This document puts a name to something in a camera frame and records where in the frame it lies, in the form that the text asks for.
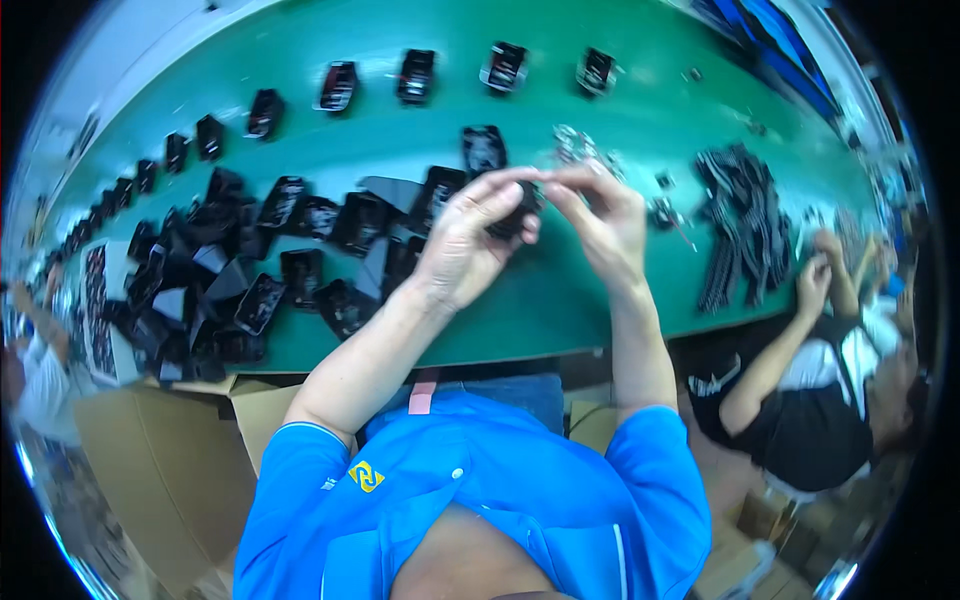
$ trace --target green tabletop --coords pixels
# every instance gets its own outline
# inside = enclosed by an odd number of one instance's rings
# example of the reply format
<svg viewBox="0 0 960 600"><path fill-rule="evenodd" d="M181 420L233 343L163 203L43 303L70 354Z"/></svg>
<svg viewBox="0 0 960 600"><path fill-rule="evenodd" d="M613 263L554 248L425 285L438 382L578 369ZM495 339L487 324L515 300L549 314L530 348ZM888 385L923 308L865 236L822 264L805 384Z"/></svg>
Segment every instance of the green tabletop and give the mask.
<svg viewBox="0 0 960 600"><path fill-rule="evenodd" d="M478 71L492 42L529 49L526 86L493 97ZM46 224L58 242L100 192L143 157L162 158L167 133L192 135L212 113L227 126L217 164L240 173L263 199L283 175L303 176L316 194L341 201L365 176L423 180L429 165L463 168L460 130L493 124L514 165L541 166L552 128L565 123L588 133L624 159L628 183L658 195L654 175L669 170L670 196L686 213L704 197L690 164L706 148L746 142L765 160L786 207L843 203L872 206L871 188L856 157L809 108L796 107L724 58L724 42L704 25L659 1L579 0L472 3L422 0L318 0L278 3L211 37L164 70L93 142L64 186ZM588 46L613 55L623 72L613 94L577 93L574 65ZM407 48L437 51L430 102L403 107L394 94ZM331 60L356 60L361 87L344 117L311 109ZM703 79L686 78L697 68ZM287 103L276 141L242 137L254 92L275 87ZM768 133L749 133L753 118ZM95 239L130 239L140 219L159 222L173 206L203 196L212 165L191 146L185 171L160 174L156 191L107 223ZM423 355L422 365L518 359L608 346L609 313L602 285L590 271L571 227L552 207L543 212L540 243L519 252L489 292L463 311ZM676 232L652 231L647 270L665 335L676 336L783 310L784 285L757 309L740 298L715 315L696 301L704 283L710 227L686 226L694 252ZM319 245L278 238L257 268L279 276L284 250ZM323 246L325 277L351 277L359 261ZM315 314L282 307L269 330L267 358L252 370L308 371L337 345Z"/></svg>

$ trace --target worker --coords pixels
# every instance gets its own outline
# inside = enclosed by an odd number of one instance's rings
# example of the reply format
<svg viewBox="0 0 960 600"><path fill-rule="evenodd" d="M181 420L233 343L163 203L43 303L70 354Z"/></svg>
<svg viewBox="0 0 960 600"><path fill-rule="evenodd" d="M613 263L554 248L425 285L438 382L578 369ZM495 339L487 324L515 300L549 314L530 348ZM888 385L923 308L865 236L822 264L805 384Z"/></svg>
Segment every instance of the worker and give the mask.
<svg viewBox="0 0 960 600"><path fill-rule="evenodd" d="M495 385L431 394L420 380L381 413L514 250L536 243L533 215L512 241L485 232L519 205L519 181L540 182L610 295L618 426L605 457L498 401ZM456 194L414 273L294 397L263 455L234 597L684 598L710 516L644 276L645 218L594 161L491 172Z"/></svg>
<svg viewBox="0 0 960 600"><path fill-rule="evenodd" d="M77 447L80 433L73 420L73 403L95 394L96 386L82 365L69 360L70 335L51 313L61 276L62 266L57 264L47 277L40 305L22 281L11 286L13 305L33 323L34 335L29 342L20 338L4 344L3 398L13 423L29 426L48 441Z"/></svg>
<svg viewBox="0 0 960 600"><path fill-rule="evenodd" d="M795 314L704 341L704 358L684 360L701 430L749 454L769 483L802 501L916 447L928 390L912 337L892 324L892 343L871 335L877 324L861 315L859 276L848 274L839 240L820 231L814 246Z"/></svg>

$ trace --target yellow logo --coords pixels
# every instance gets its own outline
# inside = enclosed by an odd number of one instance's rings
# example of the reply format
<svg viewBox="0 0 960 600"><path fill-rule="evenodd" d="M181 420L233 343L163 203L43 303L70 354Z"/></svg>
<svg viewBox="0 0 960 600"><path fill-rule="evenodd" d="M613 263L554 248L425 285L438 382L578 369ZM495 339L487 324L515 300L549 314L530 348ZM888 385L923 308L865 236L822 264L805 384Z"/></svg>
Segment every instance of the yellow logo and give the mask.
<svg viewBox="0 0 960 600"><path fill-rule="evenodd" d="M372 492L385 479L383 475L373 470L367 464L367 461L360 461L356 467L350 469L347 473L354 482L360 484L360 489L366 493Z"/></svg>

